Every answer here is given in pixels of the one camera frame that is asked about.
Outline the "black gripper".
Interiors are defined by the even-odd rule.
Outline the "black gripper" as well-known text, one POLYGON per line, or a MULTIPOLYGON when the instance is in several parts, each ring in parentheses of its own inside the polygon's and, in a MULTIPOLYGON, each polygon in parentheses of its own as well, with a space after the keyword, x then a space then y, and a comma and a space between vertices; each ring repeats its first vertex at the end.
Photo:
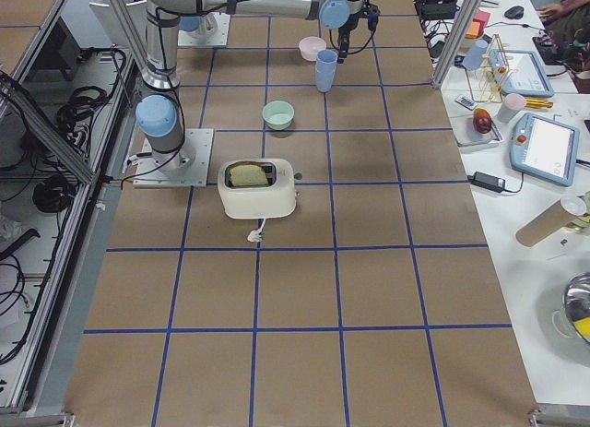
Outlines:
POLYGON ((371 2, 371 0, 357 0, 353 1, 353 7, 348 10, 345 7, 348 3, 345 0, 331 0, 327 3, 327 7, 333 15, 338 15, 342 18, 345 14, 348 14, 347 21, 337 29, 337 63, 343 64, 344 58, 348 57, 349 45, 350 45, 350 34, 355 30, 362 20, 367 22, 367 29, 370 36, 367 42, 370 42, 379 23, 379 17, 381 15, 380 8, 371 2))

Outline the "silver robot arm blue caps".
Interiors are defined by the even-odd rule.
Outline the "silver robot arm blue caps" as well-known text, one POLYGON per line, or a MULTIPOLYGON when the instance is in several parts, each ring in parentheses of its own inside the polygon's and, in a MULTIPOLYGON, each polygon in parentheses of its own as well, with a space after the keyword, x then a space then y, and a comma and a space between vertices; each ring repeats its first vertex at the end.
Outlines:
POLYGON ((178 88, 178 51, 226 45, 232 15, 317 21, 337 31, 337 61, 342 63, 352 54, 350 33, 362 19, 375 32, 380 10, 371 0, 147 0, 145 84, 162 92, 178 88))

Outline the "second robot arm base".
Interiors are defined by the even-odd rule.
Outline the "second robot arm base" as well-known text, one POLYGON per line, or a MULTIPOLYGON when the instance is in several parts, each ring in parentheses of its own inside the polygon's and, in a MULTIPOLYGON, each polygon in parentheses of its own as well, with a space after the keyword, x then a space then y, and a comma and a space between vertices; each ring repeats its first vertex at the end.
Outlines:
POLYGON ((205 16, 182 16, 179 30, 195 36, 211 36, 218 30, 218 22, 214 14, 205 16))

